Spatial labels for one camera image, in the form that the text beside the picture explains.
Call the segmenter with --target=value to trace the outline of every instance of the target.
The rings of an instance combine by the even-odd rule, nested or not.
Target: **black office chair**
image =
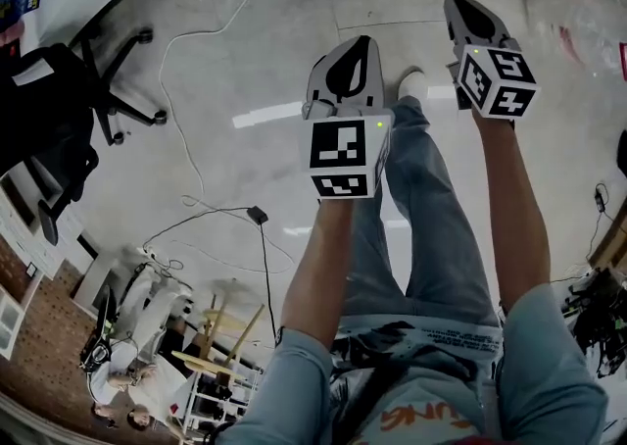
[[[0,67],[0,133],[4,135],[0,138],[0,176],[24,161],[46,200],[53,192],[36,164],[60,184],[63,192],[54,206],[43,200],[38,206],[44,235],[52,245],[59,240],[59,215],[72,200],[80,199],[84,182],[98,166],[98,155],[89,145],[92,110],[109,145],[123,142],[123,134],[112,135],[109,124],[109,116],[117,112],[147,126],[167,121],[166,111],[149,118],[109,91],[133,46],[151,41],[151,29],[133,35],[102,76],[88,39],[80,42],[82,60],[67,46],[55,44]]]

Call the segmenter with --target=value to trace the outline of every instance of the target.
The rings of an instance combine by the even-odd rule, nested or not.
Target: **white shirt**
[[[157,366],[155,372],[143,377],[136,386],[130,386],[128,396],[136,405],[146,407],[153,418],[165,423],[174,394],[186,378],[161,355],[156,355],[153,363]]]
[[[114,374],[125,375],[128,366],[137,357],[137,348],[126,341],[116,342],[111,347],[111,361],[104,363],[89,376],[87,383],[97,403],[109,405],[118,394],[118,389],[108,381]]]

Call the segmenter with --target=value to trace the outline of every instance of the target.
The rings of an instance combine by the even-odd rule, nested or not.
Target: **gray floor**
[[[125,0],[106,18],[100,59],[133,29],[152,25],[155,40],[139,46],[122,67],[115,91],[136,106],[166,107],[158,73],[168,42],[192,30],[216,29],[241,0]],[[584,262],[597,211],[598,181],[607,184],[608,212],[615,213],[627,181],[615,166],[620,130],[627,124],[627,91],[616,80],[594,79],[562,56],[544,51],[526,25],[523,0],[480,0],[501,15],[520,40],[543,86],[532,115],[518,126],[518,136],[552,248],[553,277]],[[251,0],[230,29],[220,35],[176,41],[169,51],[164,83],[174,111],[198,164],[214,206],[259,205],[269,215],[266,233],[298,263],[307,243],[317,203],[298,161],[299,117],[244,123],[261,110],[268,120],[274,106],[304,98],[312,65],[340,40],[367,34],[379,44],[383,73],[394,81],[409,65],[423,67],[432,86],[450,89],[445,68],[453,60],[443,22],[443,0]],[[495,304],[496,276],[488,215],[486,175],[479,137],[466,112],[451,99],[427,102],[432,134],[449,166],[484,257]],[[107,148],[96,130],[100,166],[78,205],[95,241],[113,252],[134,249],[151,234],[195,213],[180,196],[200,196],[172,120],[145,128],[118,119],[130,135],[121,147]],[[382,218],[397,280],[410,273],[410,229],[385,194]],[[600,234],[608,227],[602,220]],[[192,284],[201,305],[236,277],[239,291],[232,311],[251,317],[265,301],[265,279],[217,263],[206,254],[239,267],[263,268],[259,234],[244,222],[209,215],[154,242],[159,258],[185,265],[177,275]],[[272,305],[278,316],[294,267],[268,249]],[[271,344],[268,318],[251,339]],[[269,351],[247,347],[258,359]]]

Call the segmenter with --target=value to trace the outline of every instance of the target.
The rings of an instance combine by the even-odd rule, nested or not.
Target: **brick wall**
[[[95,321],[70,298],[79,280],[68,264],[53,280],[44,277],[26,312],[11,362],[0,357],[0,391],[47,420],[103,441],[175,443],[160,425],[144,433],[131,429],[125,416],[132,406],[125,394],[114,402],[119,429],[107,429],[91,417],[91,398],[78,356]],[[25,265],[0,237],[0,283],[21,300],[28,281]]]

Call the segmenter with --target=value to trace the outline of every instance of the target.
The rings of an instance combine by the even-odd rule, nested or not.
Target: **light blue jeans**
[[[404,97],[396,115],[386,175],[411,225],[411,276],[403,293],[392,276],[380,218],[381,188],[356,200],[344,316],[412,315],[498,326],[477,242],[444,159],[427,133],[420,103]]]

